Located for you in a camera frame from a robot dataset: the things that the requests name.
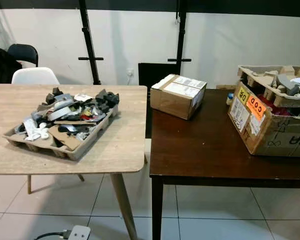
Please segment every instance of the yellow sticker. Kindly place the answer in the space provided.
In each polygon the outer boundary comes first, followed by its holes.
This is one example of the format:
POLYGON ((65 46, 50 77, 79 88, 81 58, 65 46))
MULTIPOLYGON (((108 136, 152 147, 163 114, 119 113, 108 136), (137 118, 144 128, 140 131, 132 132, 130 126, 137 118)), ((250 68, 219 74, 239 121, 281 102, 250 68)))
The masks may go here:
POLYGON ((238 99, 240 99, 240 101, 243 103, 243 105, 245 105, 248 98, 249 98, 249 93, 247 93, 247 91, 244 90, 243 87, 240 87, 240 90, 238 92, 238 99))

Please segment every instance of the red object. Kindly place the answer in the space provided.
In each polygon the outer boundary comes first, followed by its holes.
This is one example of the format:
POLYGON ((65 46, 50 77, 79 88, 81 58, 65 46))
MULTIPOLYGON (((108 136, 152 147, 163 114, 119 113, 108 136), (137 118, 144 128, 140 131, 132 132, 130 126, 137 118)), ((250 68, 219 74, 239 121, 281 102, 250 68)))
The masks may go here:
POLYGON ((281 115, 281 116, 291 116, 291 114, 287 111, 286 107, 277 107, 271 101, 267 100, 262 94, 257 95, 257 97, 265 103, 267 106, 272 108, 271 113, 274 115, 281 115))
POLYGON ((88 117, 87 115, 81 115, 80 118, 81 118, 81 119, 84 119, 84 120, 90 120, 90 119, 93 119, 93 117, 88 117))

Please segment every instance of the wooden table leg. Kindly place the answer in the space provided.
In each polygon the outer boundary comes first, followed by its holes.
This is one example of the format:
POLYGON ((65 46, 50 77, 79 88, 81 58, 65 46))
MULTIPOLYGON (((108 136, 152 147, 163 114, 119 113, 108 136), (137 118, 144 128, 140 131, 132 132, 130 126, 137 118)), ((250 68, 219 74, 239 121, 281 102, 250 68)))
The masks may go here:
POLYGON ((31 175, 27 175, 28 194, 31 194, 31 175))
POLYGON ((152 178, 152 239, 161 239, 162 198, 164 184, 162 179, 152 178))
POLYGON ((121 173, 114 173, 111 174, 111 180, 130 239, 138 240, 124 178, 121 173))
POLYGON ((84 181, 85 181, 84 176, 82 176, 81 174, 78 174, 78 177, 79 177, 79 179, 81 180, 81 182, 84 182, 84 181))

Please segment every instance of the chair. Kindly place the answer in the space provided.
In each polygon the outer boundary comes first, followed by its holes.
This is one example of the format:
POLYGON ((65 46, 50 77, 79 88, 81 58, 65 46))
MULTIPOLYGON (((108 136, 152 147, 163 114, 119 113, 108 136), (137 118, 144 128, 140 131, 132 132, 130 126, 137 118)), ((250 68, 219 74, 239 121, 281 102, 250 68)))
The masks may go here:
POLYGON ((12 55, 15 60, 33 63, 38 67, 38 52, 31 45, 12 44, 8 49, 8 53, 12 55))
MULTIPOLYGON (((12 76, 12 84, 54 84, 59 81, 54 72, 48 67, 31 67, 17 70, 12 76)), ((83 182, 85 179, 81 174, 78 177, 83 182)), ((27 176, 28 194, 31 194, 31 175, 27 176)))

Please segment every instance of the black metal pole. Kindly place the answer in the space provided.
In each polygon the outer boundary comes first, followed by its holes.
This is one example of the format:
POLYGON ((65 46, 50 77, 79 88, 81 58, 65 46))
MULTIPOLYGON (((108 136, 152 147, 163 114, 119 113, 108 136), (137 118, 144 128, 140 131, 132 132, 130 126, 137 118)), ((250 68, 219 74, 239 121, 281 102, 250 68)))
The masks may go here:
POLYGON ((176 19, 178 19, 178 14, 180 17, 178 47, 176 51, 176 58, 168 58, 168 62, 176 62, 176 74, 178 75, 180 75, 181 72, 181 62, 191 62, 191 58, 182 58, 182 51, 184 48, 184 37, 186 33, 186 15, 188 9, 187 1, 188 0, 176 1, 176 19))
POLYGON ((179 26, 179 37, 178 37, 178 49, 176 52, 176 67, 178 70, 178 75, 181 71, 182 62, 182 51, 184 47, 184 36, 186 33, 186 15, 187 15, 187 0, 180 0, 179 6, 179 16, 180 16, 180 26, 179 26))
POLYGON ((82 19, 82 32, 84 34, 84 40, 86 44, 86 49, 88 51, 88 57, 79 57, 79 60, 89 60, 91 66, 91 72, 93 77, 93 85, 101 85, 98 76, 96 60, 103 60, 103 57, 95 57, 94 46, 92 44, 91 34, 90 34, 90 25, 89 18, 86 6, 86 0, 79 0, 80 5, 80 14, 82 19))

